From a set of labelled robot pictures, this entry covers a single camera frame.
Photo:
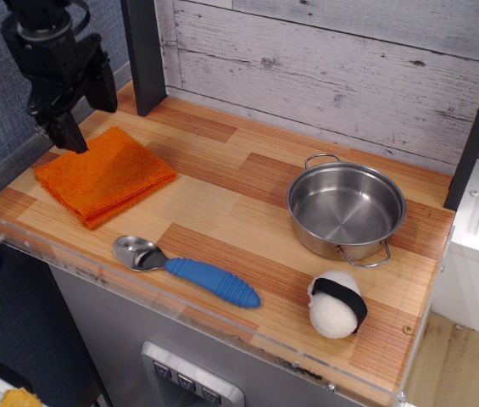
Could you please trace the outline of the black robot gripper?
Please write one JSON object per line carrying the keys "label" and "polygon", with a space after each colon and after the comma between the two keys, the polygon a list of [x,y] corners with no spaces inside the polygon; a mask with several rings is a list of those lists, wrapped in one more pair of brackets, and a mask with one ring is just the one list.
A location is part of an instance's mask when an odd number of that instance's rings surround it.
{"label": "black robot gripper", "polygon": [[57,148],[75,153],[88,150],[70,111],[85,98],[93,109],[113,113],[118,106],[114,74],[102,50],[102,37],[92,33],[81,39],[85,28],[60,16],[42,27],[23,26],[7,17],[1,33],[19,70],[31,84],[27,113],[36,119],[37,130]]}

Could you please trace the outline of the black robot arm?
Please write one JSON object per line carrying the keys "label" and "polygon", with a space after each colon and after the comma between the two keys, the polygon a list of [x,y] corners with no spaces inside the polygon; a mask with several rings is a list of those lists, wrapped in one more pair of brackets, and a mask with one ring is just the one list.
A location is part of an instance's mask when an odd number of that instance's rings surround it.
{"label": "black robot arm", "polygon": [[57,148],[88,150],[72,109],[113,113],[118,106],[109,56],[98,33],[78,36],[90,23],[84,1],[7,1],[1,34],[20,73],[31,84],[27,114]]}

